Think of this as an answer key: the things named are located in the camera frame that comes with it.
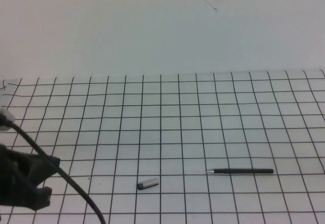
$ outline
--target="black grid line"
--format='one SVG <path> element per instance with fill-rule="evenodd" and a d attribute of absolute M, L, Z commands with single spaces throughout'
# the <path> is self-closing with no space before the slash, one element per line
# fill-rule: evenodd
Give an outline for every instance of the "black grid line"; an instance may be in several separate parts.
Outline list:
<path fill-rule="evenodd" d="M 241 114 L 241 111 L 240 111 L 240 107 L 239 107 L 239 105 L 238 105 L 238 99 L 237 99 L 237 95 L 236 95 L 236 89 L 235 89 L 235 83 L 234 83 L 233 73 L 231 73 L 231 75 L 232 75 L 232 79 L 233 79 L 233 87 L 234 87 L 235 98 L 236 98 L 236 102 L 237 102 L 237 106 L 238 106 L 238 111 L 239 111 L 239 116 L 240 116 L 240 122 L 241 122 L 242 127 L 244 128 L 244 123 L 243 123 L 242 114 Z M 250 165 L 251 165 L 252 168 L 254 168 L 254 167 L 253 167 L 252 157 L 251 157 L 250 150 L 249 150 L 248 143 L 247 143 L 247 138 L 246 138 L 245 130 L 243 130 L 243 133 L 244 133 L 244 138 L 245 138 L 245 142 L 246 142 L 246 147 L 247 147 L 247 151 L 248 151 L 248 155 L 249 155 L 249 159 L 250 159 Z M 265 217 L 264 217 L 264 212 L 263 212 L 263 206 L 262 206 L 261 198 L 260 198 L 260 196 L 259 196 L 258 185 L 257 185 L 257 181 L 256 181 L 255 174 L 253 175 L 253 177 L 254 177 L 254 182 L 255 182 L 255 186 L 256 186 L 256 191 L 257 191 L 257 196 L 258 196 L 259 206 L 261 207 L 261 213 L 262 213 L 262 216 L 263 216 L 263 221 L 264 221 L 264 224 L 266 224 L 266 222 L 265 222 Z"/>
<path fill-rule="evenodd" d="M 201 109 L 200 109 L 200 98 L 199 98 L 199 87 L 198 87 L 198 76 L 197 76 L 197 74 L 195 74 L 195 79 L 196 79 L 197 92 L 198 92 L 199 117 L 200 117 L 200 126 L 201 126 L 201 138 L 202 138 L 202 143 L 204 143 L 203 129 L 202 129 L 202 119 L 201 119 Z M 207 159 L 206 159 L 206 154 L 205 154 L 205 148 L 204 148 L 204 145 L 202 145 L 202 147 L 203 147 L 203 156 L 204 156 L 205 169 L 207 170 Z M 211 212 L 211 223 L 213 224 L 213 216 L 212 216 L 212 206 L 211 206 L 211 196 L 210 196 L 210 186 L 209 186 L 209 178 L 208 178 L 208 174 L 206 174 L 206 178 L 207 178 L 207 187 L 208 187 L 209 205 L 210 205 L 210 212 Z"/>
<path fill-rule="evenodd" d="M 252 88 L 253 88 L 253 93 L 254 93 L 254 97 L 255 97 L 255 100 L 257 102 L 257 99 L 256 99 L 256 95 L 255 95 L 255 92 L 254 92 L 254 86 L 253 86 L 253 82 L 251 80 L 251 84 L 252 84 Z M 279 181 L 279 186 L 281 188 L 281 194 L 282 194 L 282 197 L 283 197 L 283 200 L 284 200 L 284 203 L 285 203 L 285 207 L 286 207 L 286 210 L 287 212 L 289 213 L 289 209 L 288 209 L 288 205 L 287 205 L 287 202 L 286 202 L 286 199 L 285 199 L 285 196 L 284 196 L 284 191 L 283 191 L 283 188 L 282 188 L 282 184 L 281 184 L 281 181 L 280 181 L 280 177 L 278 175 L 278 169 L 277 169 L 277 166 L 276 166 L 276 163 L 275 163 L 275 158 L 274 158 L 274 154 L 273 154 L 273 150 L 272 150 L 272 147 L 271 147 L 271 144 L 270 144 L 270 141 L 269 141 L 269 137 L 268 137 L 268 134 L 266 132 L 266 129 L 265 129 L 265 126 L 264 126 L 264 121 L 263 121 L 263 117 L 262 117 L 262 114 L 261 114 L 261 110 L 259 108 L 259 105 L 257 104 L 257 107 L 258 107 L 258 111 L 259 111 L 259 114 L 261 116 L 261 121 L 262 121 L 262 124 L 263 124 L 263 128 L 264 128 L 264 133 L 265 133 L 265 136 L 266 136 L 266 139 L 267 139 L 267 142 L 268 142 L 268 145 L 269 145 L 269 149 L 270 149 L 270 152 L 271 152 L 271 158 L 273 159 L 273 163 L 274 163 L 274 167 L 275 167 L 275 172 L 277 173 L 277 178 L 278 178 L 278 181 Z M 290 214 L 288 215 L 289 217 L 289 220 L 290 220 L 290 223 L 292 224 L 292 220 L 291 220 L 291 216 Z"/>
<path fill-rule="evenodd" d="M 271 79 L 271 81 L 287 81 L 287 80 L 302 80 L 303 78 L 277 78 L 277 79 Z M 310 80 L 323 80 L 324 78 L 308 78 Z M 267 78 L 266 79 L 253 79 L 253 81 L 266 81 L 268 80 Z M 195 80 L 185 80 L 185 81 L 180 81 L 180 82 L 193 82 Z M 200 82 L 211 82 L 213 80 L 200 80 Z M 231 82 L 232 79 L 227 79 L 227 80 L 215 80 L 215 82 Z M 235 79 L 234 81 L 238 81 L 238 82 L 245 82 L 245 81 L 250 81 L 249 79 Z M 162 81 L 162 83 L 175 83 L 177 82 L 177 80 L 175 81 Z M 109 84 L 118 84 L 118 83 L 123 83 L 123 82 L 109 82 Z M 142 83 L 142 82 L 125 82 L 126 84 L 128 83 Z M 148 82 L 148 81 L 144 81 L 144 83 L 159 83 L 159 81 L 156 81 L 156 82 Z M 44 84 L 41 84 L 41 85 L 52 85 L 53 83 L 44 83 Z M 92 84 L 106 84 L 105 82 L 93 82 Z M 70 85 L 70 83 L 57 83 L 57 85 Z M 21 84 L 20 86 L 33 86 L 32 84 Z"/>
<path fill-rule="evenodd" d="M 142 108 L 143 108 L 143 81 L 144 81 L 144 76 L 142 76 L 142 88 L 141 88 L 141 110 L 140 110 L 140 132 L 139 132 L 139 144 L 138 144 L 138 165 L 137 165 L 137 181 L 136 183 L 138 184 L 139 181 L 139 164 L 140 164 L 140 145 L 141 145 L 141 128 L 142 128 Z M 134 224 L 136 224 L 137 220 L 137 201 L 138 201 L 138 188 L 136 188 L 136 200 L 135 200 L 135 209 L 134 209 Z"/>
<path fill-rule="evenodd" d="M 162 157 L 162 154 L 161 154 L 161 147 L 162 147 L 162 143 L 161 143 L 161 109 L 162 109 L 162 105 L 161 105 L 161 75 L 160 75 L 160 107 L 159 107 L 159 143 L 160 143 L 160 146 L 159 146 L 159 156 L 160 156 L 160 159 L 159 159 L 159 190 L 160 190 L 160 195 L 159 195 L 159 204 L 160 204 L 160 207 L 159 207 L 159 224 L 161 224 L 161 157 Z"/>
<path fill-rule="evenodd" d="M 52 90 L 51 90 L 50 98 L 51 98 L 52 93 L 53 93 L 53 89 L 54 89 L 54 86 L 55 86 L 55 81 L 56 81 L 56 78 L 54 79 L 54 82 L 53 82 L 53 86 L 52 86 Z M 42 117 L 42 121 L 41 121 L 40 126 L 39 126 L 39 131 L 40 131 L 40 129 L 41 129 L 41 126 L 42 126 L 42 123 L 43 123 L 43 120 L 44 120 L 44 117 L 45 117 L 45 114 L 46 114 L 47 106 L 49 105 L 49 103 L 50 103 L 50 100 L 49 100 L 49 101 L 47 102 L 47 104 L 46 104 L 45 111 L 44 111 L 44 114 L 43 114 L 43 117 Z M 35 142 L 37 142 L 37 137 L 39 136 L 39 131 L 36 133 L 36 136 L 35 136 Z M 35 222 L 35 217 L 36 217 L 36 211 L 35 211 L 35 213 L 34 213 L 34 217 L 33 217 L 33 220 L 32 220 L 32 224 L 34 224 L 34 222 Z"/>
<path fill-rule="evenodd" d="M 125 92 L 125 85 L 126 85 L 126 76 L 124 78 L 123 92 Z M 114 186 L 115 186 L 115 176 L 116 176 L 118 149 L 119 149 L 120 138 L 121 138 L 121 128 L 122 128 L 122 116 L 123 116 L 124 98 L 125 98 L 125 94 L 123 95 L 123 100 L 122 100 L 121 121 L 120 121 L 119 132 L 118 132 L 118 141 L 117 141 L 117 149 L 116 149 L 116 159 L 115 159 L 115 167 L 114 167 L 114 176 L 113 176 L 113 186 L 112 186 L 112 198 L 111 198 L 110 213 L 112 213 L 112 206 L 113 206 L 113 194 L 114 194 Z M 111 223 L 111 214 L 110 214 L 109 219 L 108 219 L 108 224 L 110 224 L 110 223 Z"/>
<path fill-rule="evenodd" d="M 216 85 L 214 85 L 214 89 L 215 89 L 215 94 L 216 94 L 216 97 L 217 97 L 219 114 L 221 114 Z M 224 131 L 223 131 L 223 126 L 222 126 L 222 120 L 221 119 L 220 119 L 220 125 L 221 125 L 221 131 L 222 131 L 223 145 L 224 145 L 225 154 L 226 154 L 226 158 L 227 158 L 227 167 L 230 168 L 229 156 L 228 156 L 228 151 L 227 151 L 227 146 L 226 146 L 226 142 L 225 142 L 225 136 L 224 136 Z M 236 210 L 236 216 L 237 216 L 237 223 L 239 224 L 239 215 L 238 215 L 239 213 L 238 213 L 238 209 L 237 209 L 236 198 L 235 198 L 235 191 L 234 191 L 234 184 L 233 184 L 233 178 L 232 178 L 232 175 L 231 174 L 230 174 L 230 183 L 232 185 L 232 192 L 233 192 L 233 198 L 234 198 L 234 204 L 235 204 L 235 210 Z"/>
<path fill-rule="evenodd" d="M 107 87 L 108 87 L 108 80 L 109 80 L 109 77 L 107 77 L 106 90 L 107 90 Z M 101 128 L 102 128 L 103 115 L 104 115 L 104 107 L 103 107 L 103 110 L 102 110 L 102 117 L 101 117 L 101 123 L 100 123 L 99 130 L 101 130 Z M 92 163 L 92 167 L 91 167 L 91 176 L 90 176 L 90 181 L 89 181 L 88 194 L 90 193 L 91 181 L 92 181 L 93 170 L 94 170 L 95 162 L 96 162 L 95 160 L 96 160 L 96 154 L 97 154 L 97 150 L 98 150 L 98 145 L 99 145 L 98 142 L 99 142 L 99 140 L 100 140 L 100 133 L 98 133 L 97 143 L 96 143 L 96 150 L 95 150 L 93 163 Z M 87 207 L 88 207 L 88 204 L 86 204 L 86 207 L 85 207 L 85 212 L 84 212 L 84 217 L 83 217 L 83 224 L 85 223 L 85 220 L 86 220 Z"/>
<path fill-rule="evenodd" d="M 89 79 L 89 84 L 88 84 L 88 93 L 87 93 L 87 97 L 86 97 L 85 106 L 86 106 L 87 99 L 88 99 L 88 94 L 89 94 L 90 84 L 91 84 L 91 78 Z M 77 141 L 78 141 L 78 138 L 79 138 L 79 135 L 80 135 L 80 130 L 81 130 L 81 126 L 82 126 L 82 120 L 83 120 L 83 119 L 81 119 L 80 126 L 79 126 L 79 131 L 78 131 Z M 73 156 L 72 156 L 72 161 L 71 161 L 71 165 L 70 165 L 70 167 L 69 167 L 68 174 L 70 174 L 70 172 L 71 172 L 71 168 L 72 168 L 72 164 L 73 164 L 73 158 L 74 158 L 74 156 L 75 156 L 75 154 L 76 154 L 76 149 L 77 149 L 77 143 L 76 143 L 75 148 L 74 148 L 74 152 L 73 152 Z M 67 192 L 67 188 L 68 188 L 68 185 L 66 184 L 66 187 L 65 187 L 65 189 L 64 189 L 64 193 Z M 63 196 L 63 200 L 62 200 L 62 204 L 61 204 L 61 208 L 60 208 L 60 214 L 59 214 L 59 217 L 58 217 L 58 219 L 57 219 L 57 224 L 60 223 L 60 217 L 61 217 L 61 214 L 62 214 L 62 209 L 63 209 L 63 205 L 64 205 L 64 199 L 65 199 L 65 195 Z"/>
<path fill-rule="evenodd" d="M 282 114 L 281 114 L 281 111 L 280 111 L 280 115 L 281 115 L 281 119 L 282 119 L 282 122 L 283 122 L 284 127 L 285 127 L 285 122 L 284 122 L 283 116 L 282 116 Z M 316 220 L 316 222 L 318 223 L 318 219 L 317 219 L 317 216 L 316 216 L 316 214 L 315 214 L 314 207 L 313 207 L 313 204 L 312 204 L 311 199 L 310 199 L 310 195 L 309 195 L 309 193 L 308 193 L 308 189 L 307 189 L 307 186 L 306 186 L 306 182 L 305 182 L 304 176 L 303 176 L 303 174 L 302 174 L 301 167 L 300 167 L 299 161 L 298 161 L 298 159 L 297 159 L 297 155 L 296 155 L 295 149 L 294 149 L 294 147 L 293 147 L 293 145 L 292 145 L 292 142 L 291 142 L 291 138 L 290 138 L 289 132 L 288 132 L 288 130 L 287 130 L 286 127 L 285 127 L 285 131 L 286 131 L 287 136 L 288 136 L 288 138 L 289 138 L 289 141 L 290 141 L 290 145 L 291 145 L 292 151 L 293 151 L 293 153 L 294 153 L 294 155 L 295 155 L 295 159 L 296 159 L 296 162 L 297 162 L 297 165 L 298 165 L 298 168 L 299 168 L 299 171 L 300 171 L 300 174 L 301 174 L 301 177 L 302 177 L 302 179 L 303 179 L 303 183 L 304 183 L 304 186 L 305 186 L 305 189 L 306 189 L 306 193 L 307 193 L 307 195 L 308 195 L 309 203 L 310 203 L 310 206 L 311 206 L 311 208 L 312 208 L 312 211 L 314 212 L 315 220 Z"/>
<path fill-rule="evenodd" d="M 281 104 L 293 104 L 293 102 L 280 102 Z M 299 102 L 300 104 L 312 104 L 315 102 L 308 102 L 308 101 L 302 101 Z M 256 105 L 256 104 L 277 104 L 276 102 L 258 102 L 258 103 L 239 103 L 239 105 Z M 186 104 L 187 106 L 198 106 L 198 104 Z M 209 104 L 201 104 L 201 105 L 215 105 L 217 106 L 218 104 L 216 103 L 209 103 Z M 224 103 L 220 105 L 237 105 L 236 103 Z M 102 105 L 89 105 L 87 107 L 101 107 Z M 125 107 L 130 107 L 130 106 L 139 106 L 139 104 L 133 104 L 133 105 L 124 105 Z M 157 106 L 157 104 L 151 104 L 151 105 L 146 105 L 146 106 Z M 163 106 L 179 106 L 179 104 L 163 104 Z M 30 108 L 39 108 L 39 107 L 44 107 L 44 106 L 30 106 Z M 80 105 L 71 105 L 67 107 L 84 107 Z M 121 105 L 104 105 L 104 107 L 121 107 Z M 10 106 L 10 108 L 26 108 L 25 106 Z"/>
<path fill-rule="evenodd" d="M 16 87 L 16 89 L 15 89 L 15 91 L 14 91 L 14 94 L 17 92 L 18 87 L 19 87 L 19 85 Z M 10 101 L 9 101 L 8 107 L 11 105 L 13 98 L 14 98 L 14 97 L 12 96 L 11 99 L 10 99 Z M 15 145 L 15 143 L 16 143 L 17 137 L 18 137 L 18 135 L 16 135 L 16 137 L 15 137 L 15 140 L 14 140 L 14 143 L 13 143 L 13 145 L 12 145 L 12 148 L 14 147 L 14 145 Z M 7 222 L 7 224 L 9 224 L 9 222 L 10 222 L 10 218 L 11 218 L 11 215 L 12 215 L 13 210 L 14 210 L 14 207 L 11 208 L 11 211 L 10 211 L 10 215 L 9 215 L 9 218 L 8 218 L 8 222 Z"/>
<path fill-rule="evenodd" d="M 324 92 L 325 90 L 283 90 L 283 91 L 275 91 L 276 93 L 288 93 L 288 92 Z M 217 94 L 231 94 L 232 92 L 218 92 Z M 242 92 L 242 91 L 239 91 L 239 92 L 236 92 L 237 94 L 250 94 L 252 92 Z M 263 94 L 263 93 L 270 93 L 269 91 L 257 91 L 255 92 L 257 94 Z M 145 95 L 150 95 L 150 94 L 160 94 L 160 93 L 125 93 L 125 94 L 130 94 L 130 95 L 135 95 L 135 94 L 145 94 Z M 165 94 L 178 94 L 178 93 L 161 93 L 162 95 L 165 95 Z M 180 94 L 197 94 L 197 93 L 194 93 L 194 92 L 181 92 Z M 198 92 L 198 94 L 215 94 L 213 92 Z M 100 96 L 100 95 L 123 95 L 123 93 L 94 93 L 94 94 L 91 94 L 93 96 Z M 15 97 L 30 97 L 29 95 L 19 95 L 19 94 L 15 94 L 13 95 Z M 33 95 L 33 97 L 43 97 L 44 95 Z M 56 94 L 56 95 L 53 95 L 54 97 L 65 97 L 67 96 L 66 94 Z M 87 96 L 86 94 L 71 94 L 70 95 L 71 97 L 78 97 L 78 96 Z"/>
<path fill-rule="evenodd" d="M 318 115 L 322 115 L 324 116 L 324 114 L 283 114 L 282 116 L 318 116 Z M 202 116 L 182 116 L 182 117 L 226 117 L 226 116 L 234 116 L 234 115 L 202 115 Z M 245 114 L 242 116 L 256 116 L 256 114 Z M 273 115 L 273 114 L 262 114 L 261 116 L 279 116 L 279 115 Z M 143 116 L 143 118 L 160 118 L 159 116 Z M 169 117 L 179 117 L 179 116 L 161 116 L 162 118 L 169 118 Z M 86 117 L 87 119 L 102 119 L 102 118 L 106 118 L 106 119 L 110 119 L 110 118 L 119 118 L 117 116 L 103 116 L 103 117 Z M 123 118 L 140 118 L 140 116 L 125 116 Z M 41 118 L 24 118 L 25 121 L 33 121 L 33 120 L 39 120 Z M 57 120 L 58 118 L 47 118 L 47 120 Z M 82 117 L 69 117 L 66 119 L 82 119 Z"/>
<path fill-rule="evenodd" d="M 178 79 L 178 100 L 179 100 L 179 126 L 180 126 L 180 134 L 181 134 L 181 152 L 182 152 L 182 171 L 183 171 L 183 191 L 184 191 L 184 209 L 187 212 L 186 208 L 186 190 L 185 190 L 185 172 L 184 172 L 184 148 L 183 148 L 183 132 L 182 132 L 182 111 L 181 111 L 181 94 L 180 94 L 180 87 L 179 87 L 179 75 L 177 76 Z M 185 224 L 187 224 L 187 215 L 185 215 Z"/>
<path fill-rule="evenodd" d="M 37 79 L 37 81 L 36 81 L 36 85 L 35 85 L 35 88 L 34 88 L 34 90 L 33 90 L 33 92 L 32 92 L 32 96 L 30 97 L 30 100 L 29 100 L 29 102 L 28 102 L 28 105 L 26 106 L 26 111 L 25 111 L 25 113 L 24 113 L 24 117 L 26 116 L 26 113 L 27 113 L 28 107 L 29 107 L 29 105 L 30 105 L 30 103 L 31 103 L 31 100 L 33 99 L 33 94 L 35 93 L 35 90 L 36 90 L 36 87 L 37 87 L 37 83 L 38 83 L 38 81 L 39 81 L 39 79 Z M 11 149 L 14 148 L 17 138 L 18 138 L 18 134 L 16 133 L 16 137 L 15 137 L 15 140 L 14 140 L 14 143 L 13 143 Z M 8 218 L 8 223 L 10 222 L 10 219 L 11 219 L 11 216 L 12 216 L 12 212 L 13 212 L 13 210 L 14 210 L 14 207 L 11 209 L 11 214 L 10 214 L 10 216 L 9 216 L 9 218 Z"/>

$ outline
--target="cap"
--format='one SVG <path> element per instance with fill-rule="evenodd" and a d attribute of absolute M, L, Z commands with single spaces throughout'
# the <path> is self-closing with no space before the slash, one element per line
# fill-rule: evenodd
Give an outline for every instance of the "cap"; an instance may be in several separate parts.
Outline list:
<path fill-rule="evenodd" d="M 143 189 L 147 189 L 147 188 L 154 187 L 154 186 L 157 186 L 157 185 L 159 185 L 159 179 L 158 178 L 153 178 L 153 179 L 149 179 L 149 180 L 144 181 L 144 182 L 139 182 L 137 184 L 137 188 L 138 188 L 138 190 L 143 190 Z"/>

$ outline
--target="black cable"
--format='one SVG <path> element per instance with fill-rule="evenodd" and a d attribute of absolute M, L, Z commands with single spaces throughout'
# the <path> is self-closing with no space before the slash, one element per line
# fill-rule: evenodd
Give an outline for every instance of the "black cable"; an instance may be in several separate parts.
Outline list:
<path fill-rule="evenodd" d="M 18 125 L 14 124 L 13 122 L 9 120 L 5 120 L 4 123 L 5 126 L 13 128 L 17 133 L 19 133 L 27 142 L 31 145 L 31 147 L 39 154 L 39 156 L 47 163 L 49 164 L 65 181 L 67 181 L 68 184 L 73 187 L 78 194 L 83 197 L 83 199 L 90 205 L 90 207 L 94 210 L 96 215 L 101 221 L 101 224 L 106 224 L 105 219 L 103 217 L 103 214 L 97 207 L 97 205 L 94 203 L 94 201 L 89 197 L 89 195 L 60 167 L 57 167 L 53 161 L 49 158 L 49 156 L 37 145 L 37 143 Z"/>

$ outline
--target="grid paper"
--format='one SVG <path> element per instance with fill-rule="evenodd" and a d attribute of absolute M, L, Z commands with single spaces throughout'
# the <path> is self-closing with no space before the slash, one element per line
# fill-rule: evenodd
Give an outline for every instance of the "grid paper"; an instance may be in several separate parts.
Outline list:
<path fill-rule="evenodd" d="M 89 193 L 107 223 L 325 223 L 323 71 L 16 79 L 0 104 Z M 8 148 L 32 152 L 13 131 Z M 274 175 L 206 175 L 209 168 Z M 136 183 L 159 178 L 143 191 Z M 58 175 L 37 213 L 2 223 L 99 223 Z"/>

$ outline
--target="pen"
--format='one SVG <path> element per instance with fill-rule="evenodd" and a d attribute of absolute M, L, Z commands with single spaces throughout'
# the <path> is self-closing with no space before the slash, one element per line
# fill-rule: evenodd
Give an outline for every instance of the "pen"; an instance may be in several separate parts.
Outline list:
<path fill-rule="evenodd" d="M 273 169 L 258 169 L 258 168 L 219 168 L 209 169 L 207 173 L 214 174 L 272 174 Z"/>

